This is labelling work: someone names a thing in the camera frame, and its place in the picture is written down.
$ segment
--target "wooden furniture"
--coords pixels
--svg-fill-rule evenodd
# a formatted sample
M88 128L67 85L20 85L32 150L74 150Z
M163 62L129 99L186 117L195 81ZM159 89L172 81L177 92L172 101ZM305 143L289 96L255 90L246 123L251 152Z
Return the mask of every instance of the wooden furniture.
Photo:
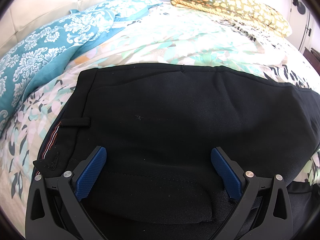
M304 49L303 55L320 75L320 61L307 48Z

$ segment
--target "bed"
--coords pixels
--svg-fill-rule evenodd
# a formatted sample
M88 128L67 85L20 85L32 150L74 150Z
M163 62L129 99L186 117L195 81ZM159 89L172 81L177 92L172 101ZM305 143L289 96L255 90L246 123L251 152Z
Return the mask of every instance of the bed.
M112 28L121 31L70 60L62 73L32 90L3 124L0 205L23 236L33 161L83 70L134 63L224 65L320 94L319 75L294 46L283 37L236 20L159 1L144 17L113 22ZM11 45L3 48L9 50ZM319 160L317 147L294 181L320 183Z

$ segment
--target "metal pin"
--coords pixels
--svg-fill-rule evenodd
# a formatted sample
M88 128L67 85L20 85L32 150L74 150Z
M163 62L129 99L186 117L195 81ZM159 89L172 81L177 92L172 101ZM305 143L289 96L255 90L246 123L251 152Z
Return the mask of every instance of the metal pin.
M245 175L249 178L252 178L254 176L253 172L252 171L246 171L245 172Z
M277 174L277 175L276 175L276 179L277 179L277 180L282 180L283 178L282 178L282 176L281 176L280 174Z
M71 176L71 174L72 174L71 171L66 171L65 173L63 173L63 177L68 178Z
M38 174L37 176L35 176L36 181L41 180L41 178L42 178L41 174Z

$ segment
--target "blue gripper pad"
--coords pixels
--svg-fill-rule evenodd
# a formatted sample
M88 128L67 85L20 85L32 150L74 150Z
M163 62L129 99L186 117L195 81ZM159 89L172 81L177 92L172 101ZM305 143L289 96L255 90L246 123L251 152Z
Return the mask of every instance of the blue gripper pad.
M89 162L88 166L84 169L79 179L76 182L75 195L80 201L86 198L94 183L96 182L104 164L107 160L107 151L104 147L101 147L92 160Z
M222 178L224 187L230 198L239 201L242 195L241 181L216 148L211 151L211 163Z

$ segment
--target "teal damask pillowcase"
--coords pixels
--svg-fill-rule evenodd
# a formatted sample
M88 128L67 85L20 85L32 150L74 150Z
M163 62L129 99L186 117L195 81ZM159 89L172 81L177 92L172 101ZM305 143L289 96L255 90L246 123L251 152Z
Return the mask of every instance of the teal damask pillowcase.
M59 76L71 59L124 29L111 28L114 21L141 19L157 4L162 2L106 0L83 12L73 10L10 49L0 60L0 136L9 117L31 92Z

